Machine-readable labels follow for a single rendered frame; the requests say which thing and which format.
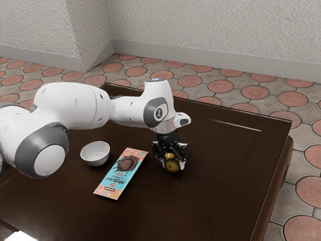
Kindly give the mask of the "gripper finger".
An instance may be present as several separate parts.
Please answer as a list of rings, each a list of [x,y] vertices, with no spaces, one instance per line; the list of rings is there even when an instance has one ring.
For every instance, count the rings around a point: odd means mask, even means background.
[[[152,147],[153,155],[161,162],[165,162],[165,155],[158,147]]]
[[[188,148],[187,147],[180,147],[177,150],[177,157],[179,159],[180,169],[183,170],[185,168],[185,163],[188,159]]]

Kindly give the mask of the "green pear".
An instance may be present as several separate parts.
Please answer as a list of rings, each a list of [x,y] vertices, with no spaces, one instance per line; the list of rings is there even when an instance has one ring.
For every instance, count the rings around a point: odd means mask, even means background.
[[[172,172],[176,173],[180,171],[180,164],[178,158],[175,157],[173,153],[165,153],[165,168]]]

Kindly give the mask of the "chocolate bar in pastel wrapper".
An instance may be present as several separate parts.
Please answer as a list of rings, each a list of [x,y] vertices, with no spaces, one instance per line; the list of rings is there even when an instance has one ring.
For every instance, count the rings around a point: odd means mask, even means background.
[[[126,148],[93,193],[118,200],[147,154],[146,151]]]

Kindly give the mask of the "white bowl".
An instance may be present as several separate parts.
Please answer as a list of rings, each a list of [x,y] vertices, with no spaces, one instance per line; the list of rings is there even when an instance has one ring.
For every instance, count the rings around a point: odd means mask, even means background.
[[[80,157],[89,166],[103,165],[110,154],[110,146],[103,141],[95,141],[84,146],[80,152]]]

